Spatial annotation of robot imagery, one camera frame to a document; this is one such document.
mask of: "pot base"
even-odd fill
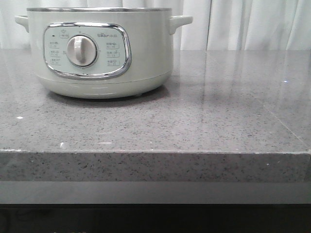
[[[41,84],[57,94],[83,99],[112,99],[142,94],[165,83],[172,71],[145,80],[126,83],[74,84],[39,77]]]

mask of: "pot handle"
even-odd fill
[[[29,25],[28,25],[28,17],[27,16],[15,16],[15,22],[24,26],[27,32],[29,32]]]
[[[172,16],[170,18],[170,35],[173,35],[178,27],[190,24],[192,21],[192,16]]]

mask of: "control panel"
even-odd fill
[[[117,24],[53,23],[43,38],[46,65],[65,78],[112,78],[122,75],[131,65],[128,35]]]

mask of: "speckled stone countertop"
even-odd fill
[[[82,100],[0,50],[0,181],[311,180],[309,51],[181,51],[160,88]]]

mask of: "quartz countertop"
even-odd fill
[[[310,55],[175,51],[158,89],[83,100],[0,50],[0,181],[310,181]]]

